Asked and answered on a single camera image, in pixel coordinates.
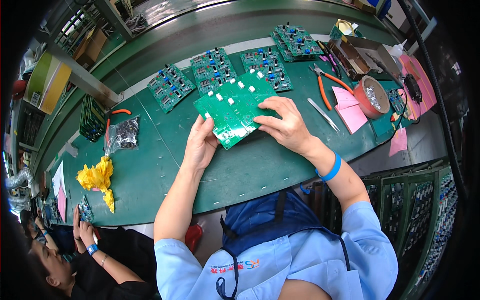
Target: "yellow tissue paper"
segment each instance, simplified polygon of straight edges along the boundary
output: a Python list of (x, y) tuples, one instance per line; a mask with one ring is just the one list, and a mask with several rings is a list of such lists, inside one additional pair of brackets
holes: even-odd
[(103, 200), (107, 203), (108, 208), (113, 213), (115, 206), (113, 204), (113, 192), (109, 190), (110, 176), (113, 174), (112, 160), (108, 156), (103, 156), (100, 162), (91, 168), (84, 165), (84, 169), (78, 171), (78, 176), (75, 177), (84, 189), (91, 190), (98, 188), (105, 193)]
[(113, 203), (113, 192), (112, 190), (107, 190), (105, 196), (103, 196), (103, 201), (108, 205), (108, 208), (113, 213), (115, 210), (115, 204)]

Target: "wire cutters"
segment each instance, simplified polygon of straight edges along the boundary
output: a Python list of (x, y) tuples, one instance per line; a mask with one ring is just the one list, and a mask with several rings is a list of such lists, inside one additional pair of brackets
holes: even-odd
[(325, 95), (324, 84), (322, 83), (322, 77), (321, 77), (322, 75), (335, 81), (336, 83), (344, 87), (347, 91), (349, 91), (353, 95), (352, 89), (345, 82), (341, 81), (338, 78), (333, 77), (330, 74), (323, 72), (322, 69), (320, 69), (316, 63), (313, 63), (313, 66), (315, 68), (312, 68), (311, 66), (308, 66), (308, 67), (310, 68), (310, 70), (314, 71), (318, 76), (318, 86), (320, 87), (320, 93), (322, 94), (322, 99), (324, 100), (325, 105), (327, 105), (328, 110), (332, 110), (332, 106), (330, 105), (330, 102), (328, 102), (327, 96)]
[(325, 118), (325, 120), (332, 126), (332, 128), (338, 133), (340, 129), (333, 123), (332, 119), (321, 109), (311, 98), (307, 98), (308, 102)]

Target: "aluminum foil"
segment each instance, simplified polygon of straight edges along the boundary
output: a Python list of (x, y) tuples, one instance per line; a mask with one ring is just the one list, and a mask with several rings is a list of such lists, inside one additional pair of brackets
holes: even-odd
[(377, 97), (375, 96), (375, 92), (373, 91), (373, 85), (365, 88), (365, 93), (367, 94), (367, 98), (370, 101), (370, 104), (377, 110), (380, 110), (382, 107), (380, 106), (380, 103), (378, 103)]
[(21, 169), (17, 173), (17, 175), (7, 178), (5, 180), (5, 187), (7, 188), (7, 190), (16, 189), (21, 186), (25, 180), (28, 181), (28, 186), (32, 186), (32, 183), (35, 182), (33, 179), (32, 171), (30, 171), (30, 169), (27, 167)]

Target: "worker's hand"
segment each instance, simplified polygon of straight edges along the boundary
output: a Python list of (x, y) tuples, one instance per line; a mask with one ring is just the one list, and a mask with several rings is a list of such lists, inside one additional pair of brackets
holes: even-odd
[(78, 204), (73, 210), (73, 237), (76, 240), (80, 239), (80, 211), (78, 209)]
[(182, 168), (193, 173), (203, 173), (220, 143), (212, 132), (213, 127), (212, 118), (204, 120), (201, 115), (198, 115), (188, 136)]
[(80, 238), (86, 247), (95, 244), (93, 239), (93, 225), (91, 223), (80, 221)]
[(308, 132), (305, 122), (292, 99), (273, 96), (258, 105), (259, 108), (273, 109), (282, 119), (269, 116), (258, 116), (253, 121), (262, 124), (259, 128), (286, 148), (300, 155), (305, 155), (310, 149), (314, 138)]
[(38, 226), (40, 230), (45, 229), (45, 225), (43, 224), (43, 219), (42, 219), (42, 210), (40, 208), (36, 209), (35, 224)]

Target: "green workbench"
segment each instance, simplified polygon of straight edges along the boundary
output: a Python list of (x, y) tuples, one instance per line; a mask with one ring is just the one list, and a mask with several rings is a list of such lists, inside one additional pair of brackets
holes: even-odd
[[(239, 53), (229, 55), (238, 74), (244, 73)], [(331, 69), (326, 62), (316, 62), (323, 70)], [(328, 111), (323, 103), (317, 77), (309, 70), (311, 61), (285, 63), (294, 90), (279, 93), (292, 98), (309, 131), (327, 146), (337, 151), (344, 160), (352, 160), (383, 143), (393, 133), (388, 119), (391, 113), (374, 122), (385, 128), (385, 134), (377, 137), (370, 122), (351, 135), (335, 110)], [(194, 81), (191, 68), (183, 72)], [(353, 84), (344, 74), (344, 81)], [(325, 92), (332, 106), (336, 99), (331, 86), (340, 86), (329, 79), (323, 80)], [(385, 87), (393, 86), (390, 81)], [(307, 102), (312, 98), (323, 108), (340, 129), (336, 133), (323, 117)], [(64, 152), (51, 169), (53, 175), (63, 160), (67, 190), (67, 224), (72, 223), (72, 207), (85, 194), (95, 215), (95, 224), (125, 225), (153, 222), (156, 212), (168, 193), (181, 164), (190, 128), (198, 116), (192, 102), (199, 98), (195, 89), (170, 113), (164, 114), (150, 91), (145, 88), (120, 103), (116, 109), (132, 112), (113, 115), (112, 124), (140, 115), (139, 149), (119, 150), (110, 157), (113, 175), (110, 178), (115, 198), (115, 213), (104, 203), (102, 192), (85, 191), (75, 176), (83, 165), (96, 165), (104, 152), (103, 140), (91, 143), (80, 136), (73, 142), (78, 156), (73, 158)], [(229, 150), (218, 147), (206, 169), (193, 206), (193, 213), (201, 213), (236, 204), (292, 186), (315, 176), (313, 167), (303, 157), (279, 145), (265, 132), (255, 131)]]

